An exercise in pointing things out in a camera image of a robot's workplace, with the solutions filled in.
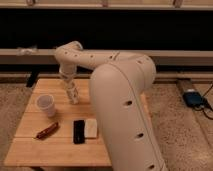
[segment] terrazzo floor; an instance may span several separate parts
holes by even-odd
[[[205,92],[209,84],[198,84]],[[5,167],[15,130],[33,88],[24,83],[0,84],[0,170],[30,171],[27,167]],[[213,121],[187,108],[176,84],[154,84],[146,91],[155,136],[171,171],[213,170]],[[213,100],[213,90],[208,94]],[[47,171],[112,171],[111,168],[44,168]]]

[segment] wooden table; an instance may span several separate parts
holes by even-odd
[[[73,121],[94,118],[89,94],[88,79],[76,79],[79,104],[71,105],[60,79],[40,79],[32,93],[22,120],[18,126],[5,166],[111,166],[103,139],[87,139],[85,144],[73,144]],[[35,99],[41,94],[52,94],[55,99],[56,116],[48,118],[35,106]],[[147,109],[145,96],[142,102]],[[59,122],[60,129],[45,140],[34,139],[35,135]]]

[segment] black eraser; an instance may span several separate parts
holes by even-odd
[[[73,124],[73,143],[82,144],[85,142],[84,136],[84,120],[75,120]]]

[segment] paper cup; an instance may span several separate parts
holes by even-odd
[[[48,117],[55,115],[55,103],[54,98],[50,94],[40,95],[36,99],[36,106],[47,114]]]

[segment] white sponge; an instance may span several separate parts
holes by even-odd
[[[86,119],[84,127],[85,138],[97,138],[98,125],[96,119]]]

